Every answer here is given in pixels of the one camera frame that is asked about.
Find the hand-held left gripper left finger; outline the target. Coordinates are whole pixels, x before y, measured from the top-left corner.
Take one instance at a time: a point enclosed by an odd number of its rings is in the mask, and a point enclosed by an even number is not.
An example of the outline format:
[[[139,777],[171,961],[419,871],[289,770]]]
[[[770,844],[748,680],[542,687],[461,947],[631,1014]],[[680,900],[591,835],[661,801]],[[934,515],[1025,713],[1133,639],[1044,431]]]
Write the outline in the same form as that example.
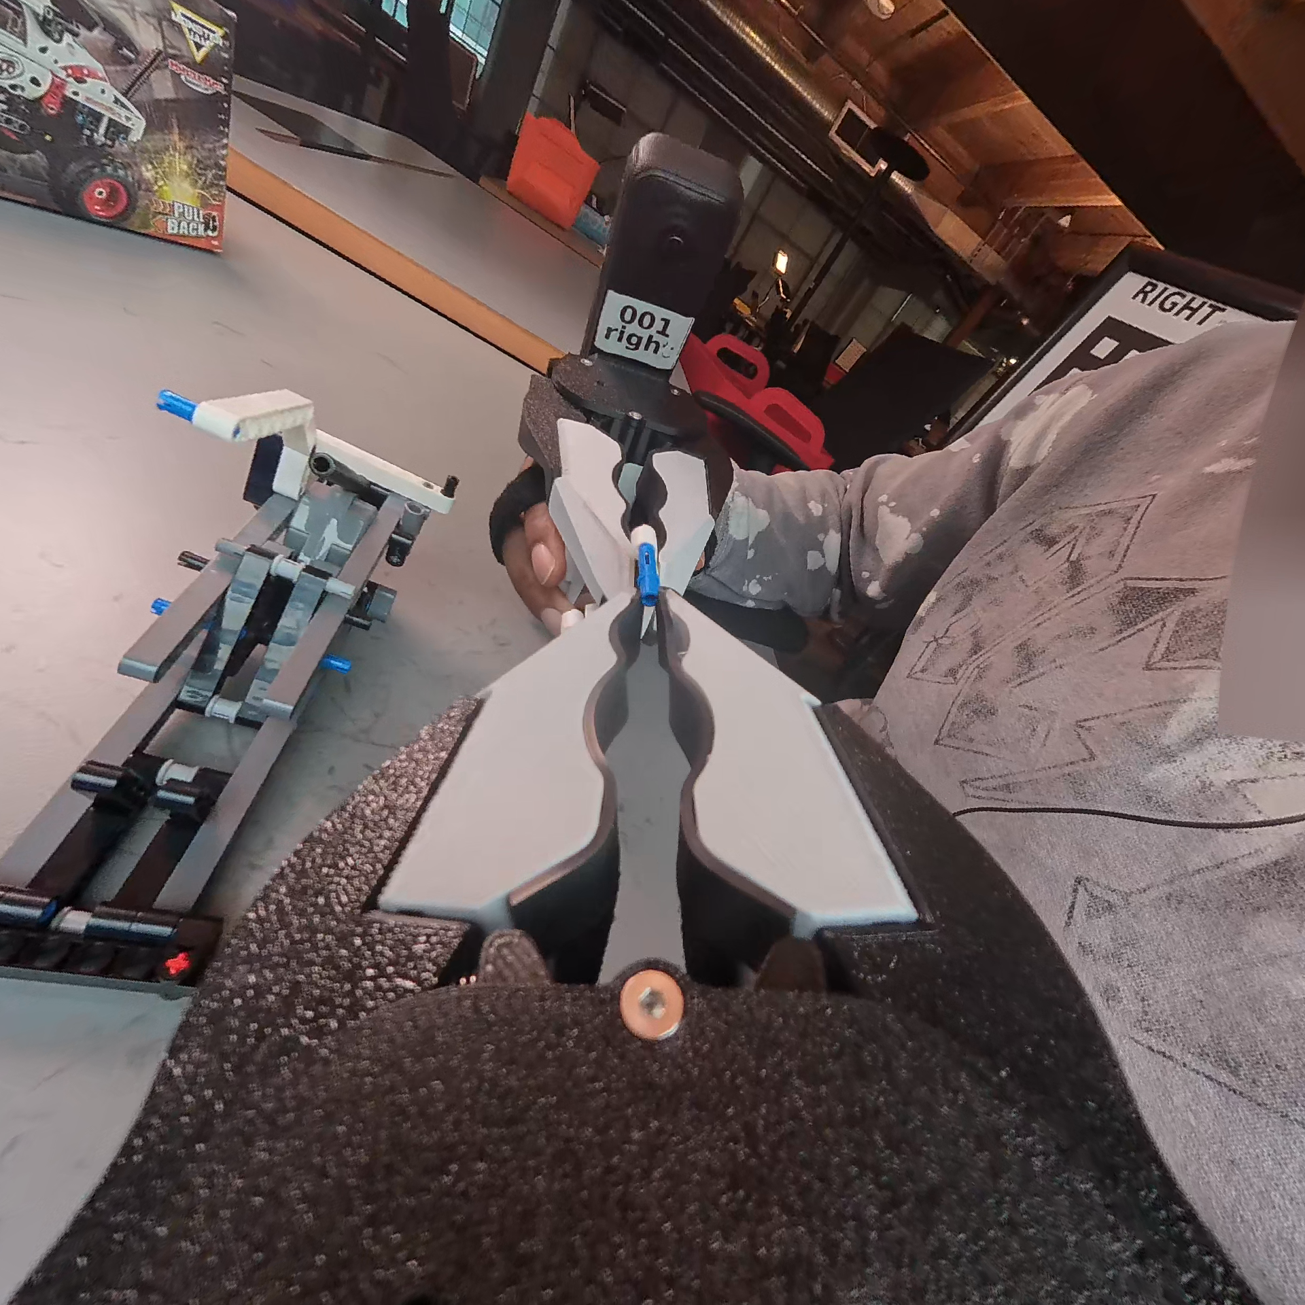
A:
[[[379,911],[545,931],[543,896],[601,848],[614,792],[599,739],[620,729],[642,602],[624,591],[487,685],[388,872]]]

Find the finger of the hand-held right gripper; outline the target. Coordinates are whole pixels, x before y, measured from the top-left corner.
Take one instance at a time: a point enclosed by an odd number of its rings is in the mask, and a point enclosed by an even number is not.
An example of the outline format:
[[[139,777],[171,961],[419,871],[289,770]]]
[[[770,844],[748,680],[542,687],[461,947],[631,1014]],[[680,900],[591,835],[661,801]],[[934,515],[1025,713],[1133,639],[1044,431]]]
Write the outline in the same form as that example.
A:
[[[715,527],[706,463],[684,452],[658,452],[651,457],[651,472],[661,587],[683,597]]]
[[[558,474],[549,515],[568,557],[571,592],[603,603],[635,590],[636,552],[624,524],[627,502],[616,485],[621,449],[607,434],[573,419],[557,422]]]

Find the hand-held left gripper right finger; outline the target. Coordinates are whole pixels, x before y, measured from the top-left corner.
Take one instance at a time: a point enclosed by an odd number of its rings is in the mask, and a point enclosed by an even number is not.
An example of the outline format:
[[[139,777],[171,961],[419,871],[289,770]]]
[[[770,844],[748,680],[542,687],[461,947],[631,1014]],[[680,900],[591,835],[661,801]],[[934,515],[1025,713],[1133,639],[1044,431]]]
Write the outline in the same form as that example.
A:
[[[689,763],[680,827],[708,883],[796,938],[917,924],[818,700],[678,594],[661,595],[658,629]]]

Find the white curved toy panel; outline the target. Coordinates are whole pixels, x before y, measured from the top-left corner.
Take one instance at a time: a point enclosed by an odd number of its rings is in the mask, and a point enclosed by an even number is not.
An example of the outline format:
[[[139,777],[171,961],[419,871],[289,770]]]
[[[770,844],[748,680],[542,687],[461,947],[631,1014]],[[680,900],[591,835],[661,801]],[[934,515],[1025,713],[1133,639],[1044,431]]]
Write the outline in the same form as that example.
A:
[[[636,582],[636,579],[637,579],[637,571],[636,571],[636,568],[637,568],[637,567],[636,567],[636,564],[637,564],[637,553],[636,553],[636,550],[637,550],[637,545],[642,543],[642,542],[655,543],[655,546],[658,547],[658,558],[659,558],[659,568],[661,568],[661,550],[659,550],[658,535],[657,535],[655,528],[654,528],[651,524],[640,524],[640,526],[636,526],[636,527],[631,531],[631,547],[632,547],[633,568],[635,568],[635,569],[633,569],[633,575],[635,575],[635,590],[636,590],[636,595],[637,595],[639,601],[640,601],[640,597],[639,597],[637,582]],[[640,638],[642,638],[642,642],[648,638],[648,632],[650,632],[650,631],[654,628],[654,625],[655,625],[659,602],[658,602],[658,605],[657,605],[655,609],[646,610],[644,606],[642,605],[642,601],[640,601],[640,612],[642,612],[642,617],[640,617]]]

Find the grey black toy chassis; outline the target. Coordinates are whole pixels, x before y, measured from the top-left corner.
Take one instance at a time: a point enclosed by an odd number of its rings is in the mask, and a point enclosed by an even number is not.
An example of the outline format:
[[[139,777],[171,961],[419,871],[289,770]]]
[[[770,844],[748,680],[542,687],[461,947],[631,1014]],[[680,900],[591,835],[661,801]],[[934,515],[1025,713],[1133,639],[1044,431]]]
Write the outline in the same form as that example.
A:
[[[194,572],[119,672],[145,689],[3,855],[3,977],[192,990],[220,942],[199,901],[328,672],[394,606],[400,568],[449,513],[455,475],[415,478],[325,433],[298,497],[281,435],[257,442],[248,523]]]

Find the person's right forearm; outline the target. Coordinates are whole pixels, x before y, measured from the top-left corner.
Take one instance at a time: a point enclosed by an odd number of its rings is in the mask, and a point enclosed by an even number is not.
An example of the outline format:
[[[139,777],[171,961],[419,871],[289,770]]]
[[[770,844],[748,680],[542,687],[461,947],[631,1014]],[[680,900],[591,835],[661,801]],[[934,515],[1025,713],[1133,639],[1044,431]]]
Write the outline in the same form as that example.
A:
[[[1007,571],[1037,526],[1009,504],[1087,404],[1078,384],[1033,396],[942,450],[834,472],[732,470],[691,592],[799,616],[882,613],[904,627],[966,552]]]

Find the grey desk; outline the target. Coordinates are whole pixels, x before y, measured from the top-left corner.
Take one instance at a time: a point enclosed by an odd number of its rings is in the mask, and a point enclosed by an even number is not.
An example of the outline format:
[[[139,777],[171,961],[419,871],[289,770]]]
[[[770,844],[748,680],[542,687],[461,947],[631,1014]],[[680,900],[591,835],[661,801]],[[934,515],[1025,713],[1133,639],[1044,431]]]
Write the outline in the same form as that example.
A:
[[[253,450],[157,410],[276,389],[318,427],[437,486],[386,622],[334,644],[319,691],[202,905],[224,923],[179,998],[3,977],[3,1300],[94,1193],[188,1006],[298,844],[457,699],[536,651],[489,539],[531,370],[318,243],[236,201],[224,253],[3,203],[3,849],[67,788],[143,691],[123,654],[253,516]]]

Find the person's right hand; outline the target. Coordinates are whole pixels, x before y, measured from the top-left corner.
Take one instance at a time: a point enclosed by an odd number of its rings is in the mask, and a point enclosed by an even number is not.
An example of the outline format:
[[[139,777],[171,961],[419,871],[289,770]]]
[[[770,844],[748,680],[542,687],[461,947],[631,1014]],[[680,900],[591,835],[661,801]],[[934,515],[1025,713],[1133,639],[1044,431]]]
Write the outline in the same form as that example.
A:
[[[520,515],[506,532],[501,553],[516,595],[553,639],[579,624],[580,607],[564,591],[566,547],[545,502]]]

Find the red chair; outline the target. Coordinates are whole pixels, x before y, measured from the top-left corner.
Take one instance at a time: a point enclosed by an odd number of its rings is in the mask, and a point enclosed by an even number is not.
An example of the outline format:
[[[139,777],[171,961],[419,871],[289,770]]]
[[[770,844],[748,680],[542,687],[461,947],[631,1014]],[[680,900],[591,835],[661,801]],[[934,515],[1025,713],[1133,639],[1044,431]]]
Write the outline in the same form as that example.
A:
[[[792,392],[770,385],[759,348],[732,334],[689,334],[680,365],[711,431],[738,466],[766,474],[834,466],[823,423]]]

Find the orange bag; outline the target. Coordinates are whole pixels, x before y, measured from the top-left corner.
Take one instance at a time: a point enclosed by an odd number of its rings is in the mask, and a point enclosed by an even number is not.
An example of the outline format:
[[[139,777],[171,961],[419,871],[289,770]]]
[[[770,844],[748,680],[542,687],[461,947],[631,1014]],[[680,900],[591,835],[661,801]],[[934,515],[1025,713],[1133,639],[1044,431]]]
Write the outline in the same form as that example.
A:
[[[505,187],[535,214],[572,228],[599,169],[599,161],[562,122],[526,112]]]

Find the adjoining grey table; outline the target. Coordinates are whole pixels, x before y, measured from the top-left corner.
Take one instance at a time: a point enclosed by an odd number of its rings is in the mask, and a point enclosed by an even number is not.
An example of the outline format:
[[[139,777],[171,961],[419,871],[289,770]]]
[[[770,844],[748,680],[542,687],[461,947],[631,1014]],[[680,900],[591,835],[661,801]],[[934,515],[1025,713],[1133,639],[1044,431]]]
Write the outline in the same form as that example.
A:
[[[595,254],[384,127],[236,76],[227,187],[526,367],[580,349]]]

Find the person's grey printed sweatshirt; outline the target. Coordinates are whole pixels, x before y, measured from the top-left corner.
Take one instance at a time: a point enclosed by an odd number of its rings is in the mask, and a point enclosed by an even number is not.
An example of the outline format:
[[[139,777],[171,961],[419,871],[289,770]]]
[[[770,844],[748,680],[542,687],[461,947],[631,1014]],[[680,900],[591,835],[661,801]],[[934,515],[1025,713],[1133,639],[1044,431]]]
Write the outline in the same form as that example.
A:
[[[1007,506],[1029,549],[946,572],[871,710],[1046,921],[1264,1302],[1304,1297],[1302,745],[1224,736],[1218,693],[1291,333],[1227,325],[1035,393],[1092,401]]]

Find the black white sign board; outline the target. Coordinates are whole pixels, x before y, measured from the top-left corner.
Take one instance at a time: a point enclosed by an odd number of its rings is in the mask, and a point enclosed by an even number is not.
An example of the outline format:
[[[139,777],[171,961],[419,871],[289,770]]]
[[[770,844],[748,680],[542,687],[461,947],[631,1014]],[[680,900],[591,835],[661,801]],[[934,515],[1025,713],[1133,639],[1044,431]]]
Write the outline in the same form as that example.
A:
[[[1040,388],[1181,344],[1222,325],[1294,319],[1302,294],[1177,253],[1133,244],[1003,384],[957,423],[957,441]]]

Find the black toy set box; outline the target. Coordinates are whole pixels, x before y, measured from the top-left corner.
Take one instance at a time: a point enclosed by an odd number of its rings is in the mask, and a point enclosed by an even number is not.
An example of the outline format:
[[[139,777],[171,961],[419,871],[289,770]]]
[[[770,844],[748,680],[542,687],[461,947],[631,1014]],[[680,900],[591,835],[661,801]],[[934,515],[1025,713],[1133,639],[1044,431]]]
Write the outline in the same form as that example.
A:
[[[237,15],[4,1],[1,197],[220,253]]]

